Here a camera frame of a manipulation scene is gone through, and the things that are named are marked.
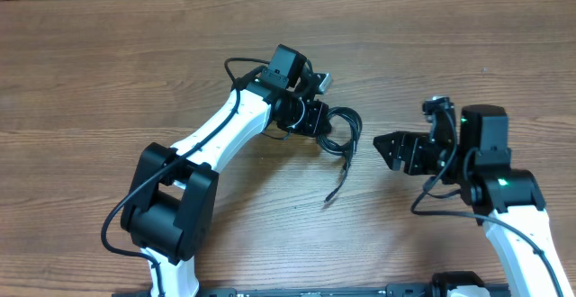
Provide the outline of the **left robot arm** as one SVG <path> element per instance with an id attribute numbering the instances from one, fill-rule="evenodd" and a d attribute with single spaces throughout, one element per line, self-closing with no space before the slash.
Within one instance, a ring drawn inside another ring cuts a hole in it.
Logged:
<path id="1" fill-rule="evenodd" d="M 317 100 L 332 83 L 300 52 L 276 47 L 244 76 L 233 77 L 227 102 L 198 130 L 170 147 L 148 145 L 139 157 L 121 227 L 148 260 L 152 296 L 195 296 L 194 256 L 212 222 L 219 177 L 238 151 L 274 122 L 317 137 L 330 127 Z"/>

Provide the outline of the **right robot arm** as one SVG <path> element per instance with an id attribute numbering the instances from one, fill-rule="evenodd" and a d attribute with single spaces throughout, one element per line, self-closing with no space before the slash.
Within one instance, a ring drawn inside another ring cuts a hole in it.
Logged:
<path id="1" fill-rule="evenodd" d="M 373 139 L 389 169 L 428 177 L 411 212 L 424 215 L 419 204 L 436 184 L 456 185 L 454 194 L 471 207 L 457 217 L 483 228 L 505 272 L 508 285 L 498 293 L 571 296 L 539 184 L 530 171 L 511 166 L 505 109 L 476 104 L 455 113 L 449 99 L 440 98 L 424 102 L 422 112 L 430 131 L 395 131 Z"/>

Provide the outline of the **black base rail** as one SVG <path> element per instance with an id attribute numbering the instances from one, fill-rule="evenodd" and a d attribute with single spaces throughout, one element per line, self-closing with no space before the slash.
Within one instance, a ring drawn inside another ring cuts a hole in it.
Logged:
<path id="1" fill-rule="evenodd" d="M 273 289 L 244 290 L 233 288 L 201 288 L 200 297 L 425 297 L 440 296 L 441 293 L 430 283 L 390 283 L 385 287 L 356 287 L 332 289 Z"/>

